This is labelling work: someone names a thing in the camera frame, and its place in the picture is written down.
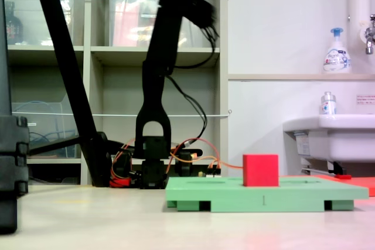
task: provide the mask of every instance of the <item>small white bottle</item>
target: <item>small white bottle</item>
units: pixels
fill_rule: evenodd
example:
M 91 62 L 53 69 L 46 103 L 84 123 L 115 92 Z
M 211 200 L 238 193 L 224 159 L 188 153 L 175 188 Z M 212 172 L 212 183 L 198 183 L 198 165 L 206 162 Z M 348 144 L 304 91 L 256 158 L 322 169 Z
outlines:
M 328 49 L 328 54 L 323 64 L 323 73 L 325 74 L 352 72 L 352 61 L 347 49 L 340 40 L 340 33 L 343 31 L 342 28 L 334 28 L 330 31 L 333 33 L 335 41 L 332 42 L 331 47 Z
M 324 92 L 322 96 L 322 114 L 336 114 L 336 97 L 331 92 Z

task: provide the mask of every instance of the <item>green platform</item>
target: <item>green platform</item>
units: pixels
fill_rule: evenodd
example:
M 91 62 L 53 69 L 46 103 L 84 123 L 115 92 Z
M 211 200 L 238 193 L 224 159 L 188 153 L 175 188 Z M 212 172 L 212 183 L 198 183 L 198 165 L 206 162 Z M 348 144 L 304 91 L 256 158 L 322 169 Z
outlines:
M 281 177 L 280 187 L 244 187 L 240 177 L 171 177 L 166 201 L 178 211 L 321 212 L 353 210 L 369 190 L 316 177 Z

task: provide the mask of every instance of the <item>glass bottle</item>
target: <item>glass bottle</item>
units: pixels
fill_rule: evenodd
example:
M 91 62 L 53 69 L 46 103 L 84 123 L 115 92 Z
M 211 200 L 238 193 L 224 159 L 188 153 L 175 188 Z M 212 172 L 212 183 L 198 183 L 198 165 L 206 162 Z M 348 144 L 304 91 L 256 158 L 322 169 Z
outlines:
M 22 43 L 23 41 L 23 26 L 14 15 L 14 7 L 13 1 L 5 1 L 6 40 L 8 44 Z

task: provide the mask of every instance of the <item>blue pump cap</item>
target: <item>blue pump cap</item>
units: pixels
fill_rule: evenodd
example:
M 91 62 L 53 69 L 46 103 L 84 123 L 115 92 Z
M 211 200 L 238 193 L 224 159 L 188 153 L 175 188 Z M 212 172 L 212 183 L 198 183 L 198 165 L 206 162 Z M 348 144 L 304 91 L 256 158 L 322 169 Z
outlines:
M 342 28 L 334 28 L 331 29 L 330 32 L 333 33 L 334 37 L 340 37 L 340 33 L 342 33 L 344 30 Z

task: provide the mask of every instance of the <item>floor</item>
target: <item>floor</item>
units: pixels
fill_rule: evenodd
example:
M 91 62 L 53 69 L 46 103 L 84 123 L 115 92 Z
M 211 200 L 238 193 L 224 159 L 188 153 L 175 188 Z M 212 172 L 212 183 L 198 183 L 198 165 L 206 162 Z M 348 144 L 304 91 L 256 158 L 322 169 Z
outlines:
M 375 198 L 355 211 L 177 213 L 163 190 L 31 186 L 1 250 L 375 249 Z

